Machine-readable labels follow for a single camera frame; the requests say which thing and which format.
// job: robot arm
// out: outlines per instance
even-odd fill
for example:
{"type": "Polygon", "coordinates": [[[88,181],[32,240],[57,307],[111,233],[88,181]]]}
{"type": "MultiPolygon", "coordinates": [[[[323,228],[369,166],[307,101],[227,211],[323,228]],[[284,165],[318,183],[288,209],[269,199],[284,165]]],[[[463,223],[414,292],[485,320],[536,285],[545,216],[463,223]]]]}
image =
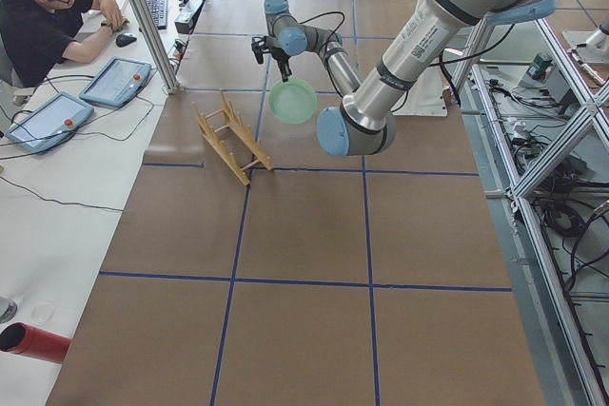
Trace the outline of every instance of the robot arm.
{"type": "MultiPolygon", "coordinates": [[[[484,17],[489,24],[515,24],[552,13],[558,0],[418,0],[414,15],[370,73],[362,79],[351,66],[340,37],[329,30],[299,24],[286,0],[265,3],[268,36],[265,44],[282,69],[305,50],[316,52],[343,96],[339,106],[326,108],[317,123],[317,137],[331,155],[375,154],[395,137],[391,107],[414,86],[448,41],[463,27],[484,17]]],[[[262,63],[262,53],[257,54],[262,63]]]]}

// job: red cylinder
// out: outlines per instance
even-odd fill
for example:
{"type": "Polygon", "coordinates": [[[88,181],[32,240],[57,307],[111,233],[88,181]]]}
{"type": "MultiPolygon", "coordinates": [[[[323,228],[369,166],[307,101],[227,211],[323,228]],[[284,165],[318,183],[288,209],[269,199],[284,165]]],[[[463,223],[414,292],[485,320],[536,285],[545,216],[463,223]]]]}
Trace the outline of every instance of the red cylinder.
{"type": "Polygon", "coordinates": [[[71,339],[22,322],[9,325],[0,334],[0,350],[53,363],[64,361],[71,339]]]}

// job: white table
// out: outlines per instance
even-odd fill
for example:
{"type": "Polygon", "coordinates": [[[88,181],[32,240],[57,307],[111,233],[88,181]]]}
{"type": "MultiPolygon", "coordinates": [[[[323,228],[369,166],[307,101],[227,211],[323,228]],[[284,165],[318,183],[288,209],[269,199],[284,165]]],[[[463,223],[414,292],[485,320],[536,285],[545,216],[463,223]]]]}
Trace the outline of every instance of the white table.
{"type": "MultiPolygon", "coordinates": [[[[172,5],[175,10],[170,11],[168,27],[160,31],[167,51],[179,38],[173,26],[177,2],[172,5]]],[[[126,13],[131,21],[127,31],[138,36],[134,44],[118,48],[111,42],[93,63],[58,65],[49,77],[94,75],[114,56],[153,64],[128,6],[126,13]]],[[[99,13],[89,15],[81,31],[96,30],[102,19],[99,13]]],[[[58,90],[74,96],[78,96],[87,82],[86,79],[70,78],[53,80],[58,90]]],[[[54,94],[55,89],[44,84],[25,108],[35,109],[54,94]]],[[[148,113],[128,140],[118,142],[97,134],[77,135],[43,155],[9,161],[0,159],[5,168],[1,176],[48,199],[124,208],[143,152],[167,98],[160,75],[154,75],[140,97],[145,100],[134,99],[122,109],[79,130],[80,133],[103,132],[125,138],[148,113]]],[[[96,107],[90,119],[109,111],[96,107]]],[[[26,152],[7,143],[7,139],[0,142],[0,158],[26,152]]],[[[44,202],[3,181],[0,181],[0,201],[0,295],[15,300],[19,306],[16,317],[0,325],[0,331],[20,321],[71,338],[121,213],[44,202]]],[[[59,369],[60,365],[54,363],[0,353],[0,402],[3,406],[45,404],[59,369]]]]}

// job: hand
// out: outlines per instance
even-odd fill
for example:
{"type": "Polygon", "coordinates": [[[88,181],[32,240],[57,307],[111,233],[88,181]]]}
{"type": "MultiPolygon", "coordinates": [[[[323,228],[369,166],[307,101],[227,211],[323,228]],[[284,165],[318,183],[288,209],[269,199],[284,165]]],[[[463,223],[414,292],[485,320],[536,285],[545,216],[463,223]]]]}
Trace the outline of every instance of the hand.
{"type": "Polygon", "coordinates": [[[99,11],[106,17],[106,21],[112,26],[112,29],[118,29],[125,23],[125,18],[116,0],[102,0],[99,11]]]}

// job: green container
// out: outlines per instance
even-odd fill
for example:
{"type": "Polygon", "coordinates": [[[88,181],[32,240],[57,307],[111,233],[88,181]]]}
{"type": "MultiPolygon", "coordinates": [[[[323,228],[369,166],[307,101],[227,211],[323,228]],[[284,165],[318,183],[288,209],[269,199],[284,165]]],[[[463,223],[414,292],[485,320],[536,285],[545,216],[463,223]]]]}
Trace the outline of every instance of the green container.
{"type": "Polygon", "coordinates": [[[268,105],[282,123],[301,124],[317,111],[317,94],[306,81],[290,78],[270,90],[268,105]]]}

